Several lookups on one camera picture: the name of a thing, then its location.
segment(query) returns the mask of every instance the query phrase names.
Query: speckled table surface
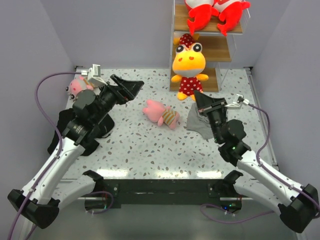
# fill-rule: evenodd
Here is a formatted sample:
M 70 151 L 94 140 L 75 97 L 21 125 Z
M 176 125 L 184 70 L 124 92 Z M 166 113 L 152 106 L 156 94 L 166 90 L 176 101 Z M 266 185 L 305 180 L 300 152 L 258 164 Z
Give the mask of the speckled table surface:
M 93 170 L 109 179 L 222 179 L 235 168 L 225 162 L 213 139 L 204 140 L 195 131 L 187 131 L 187 116 L 191 98 L 179 101 L 176 92 L 169 91 L 169 69 L 103 69 L 103 79 L 116 74 L 125 80 L 142 80 L 144 86 L 135 100 L 116 105 L 109 115 L 115 121 L 111 136 L 98 139 L 98 149 L 90 156 L 79 157 L 63 179 L 77 179 L 87 170 Z M 242 94 L 251 103 L 254 97 L 245 70 L 229 70 L 218 93 L 205 92 L 211 97 L 225 98 L 231 103 L 236 94 Z M 170 105 L 179 112 L 175 130 L 165 124 L 158 127 L 142 113 L 146 100 L 152 99 Z M 251 107 L 229 110 L 228 119 L 243 121 L 247 136 L 243 139 L 254 151 L 265 137 L 258 113 Z M 271 163 L 271 155 L 264 149 L 260 155 Z

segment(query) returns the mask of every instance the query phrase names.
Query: pink stuffed toy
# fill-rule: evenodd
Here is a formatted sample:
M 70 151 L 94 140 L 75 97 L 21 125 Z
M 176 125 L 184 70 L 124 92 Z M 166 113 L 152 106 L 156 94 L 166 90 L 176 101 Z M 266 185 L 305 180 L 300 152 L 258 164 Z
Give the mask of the pink stuffed toy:
M 78 78 L 73 79 L 65 90 L 70 98 L 75 100 L 78 93 L 86 89 L 93 90 L 94 87 L 95 86 L 88 82 L 83 76 L 79 76 Z
M 161 102 L 147 100 L 147 107 L 145 107 L 142 112 L 147 115 L 149 120 L 153 123 L 158 123 L 158 126 L 162 124 L 167 124 L 170 129 L 175 129 L 177 126 L 177 121 L 179 120 L 179 113 L 172 110 L 170 106 L 165 107 Z

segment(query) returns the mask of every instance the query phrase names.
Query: plush toy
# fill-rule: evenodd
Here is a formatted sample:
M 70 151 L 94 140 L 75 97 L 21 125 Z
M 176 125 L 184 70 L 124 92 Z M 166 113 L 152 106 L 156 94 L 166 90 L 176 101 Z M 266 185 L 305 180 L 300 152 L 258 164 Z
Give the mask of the plush toy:
M 171 78 L 173 83 L 180 82 L 177 98 L 182 101 L 190 96 L 196 100 L 194 90 L 203 92 L 201 81 L 209 79 L 208 75 L 200 74 L 206 67 L 206 59 L 202 54 L 202 45 L 198 42 L 190 47 L 179 45 L 175 51 L 172 70 L 176 74 Z
M 84 77 L 79 76 L 78 78 L 73 79 L 65 90 L 70 96 L 70 99 L 74 100 L 81 91 L 86 89 L 93 90 L 94 87 L 95 86 L 88 82 Z
M 187 47 L 190 47 L 191 44 L 194 44 L 199 39 L 199 34 L 195 33 L 193 36 L 191 36 L 189 33 L 185 33 L 180 37 L 174 37 L 173 38 L 173 44 L 174 45 L 186 45 Z
M 211 16 L 217 17 L 219 12 L 213 7 L 214 0 L 184 0 L 185 6 L 189 11 L 189 17 L 194 21 L 187 20 L 191 36 L 195 31 L 203 29 L 211 19 Z
M 219 20 L 225 24 L 218 24 L 220 32 L 227 36 L 240 22 L 244 9 L 250 8 L 248 1 L 242 0 L 214 0 L 213 7 L 219 11 Z
M 158 126 L 167 124 L 170 129 L 175 129 L 177 121 L 180 118 L 179 113 L 172 110 L 170 106 L 165 107 L 161 102 L 148 99 L 146 101 L 147 107 L 142 112 L 147 115 L 149 120 L 153 123 L 158 123 Z

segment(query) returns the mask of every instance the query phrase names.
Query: black cloth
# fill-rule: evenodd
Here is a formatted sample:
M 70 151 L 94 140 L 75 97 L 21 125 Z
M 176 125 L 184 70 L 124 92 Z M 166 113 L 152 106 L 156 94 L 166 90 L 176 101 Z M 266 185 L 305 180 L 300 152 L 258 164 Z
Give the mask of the black cloth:
M 72 108 L 63 110 L 59 113 L 59 119 L 56 127 L 58 128 L 61 134 L 66 129 L 68 123 L 71 120 L 73 120 L 75 117 L 76 117 L 76 114 L 74 113 L 74 110 Z M 106 129 L 105 129 L 106 133 L 109 133 L 115 126 L 115 122 L 112 120 L 112 118 L 109 115 L 107 115 L 104 118 L 103 124 L 106 124 Z M 58 134 L 56 133 L 56 131 L 54 131 L 52 142 L 50 146 L 47 148 L 47 151 L 50 155 L 54 152 L 58 143 L 59 143 Z M 85 148 L 85 151 L 81 156 L 89 156 L 91 153 L 93 153 L 97 149 L 98 146 L 99 146 L 99 143 L 97 141 L 94 141 L 89 147 Z

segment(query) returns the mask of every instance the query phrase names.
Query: wooden shelf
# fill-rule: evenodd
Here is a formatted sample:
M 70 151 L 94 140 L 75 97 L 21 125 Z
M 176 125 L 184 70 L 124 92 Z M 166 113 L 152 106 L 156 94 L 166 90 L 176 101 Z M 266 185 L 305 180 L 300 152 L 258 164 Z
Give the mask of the wooden shelf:
M 231 62 L 227 39 L 224 36 L 200 36 L 197 40 L 202 44 L 202 53 L 207 62 Z M 176 48 L 172 48 L 172 59 L 176 56 Z
M 207 81 L 202 81 L 202 88 L 204 92 L 219 92 L 216 69 L 207 67 L 203 70 L 202 74 L 207 74 L 209 79 Z M 175 75 L 175 73 L 171 70 L 171 77 Z M 171 82 L 170 81 L 170 91 L 177 92 L 180 87 L 180 82 Z
M 189 28 L 187 25 L 187 19 L 189 19 L 188 10 L 185 5 L 176 4 L 175 5 L 175 16 L 174 16 L 174 30 L 180 32 L 189 32 Z M 217 28 L 217 24 L 222 24 L 221 21 L 217 17 L 212 17 L 210 23 L 205 26 L 197 33 L 220 33 Z M 228 32 L 228 34 L 242 34 L 242 27 L 239 23 L 232 31 Z

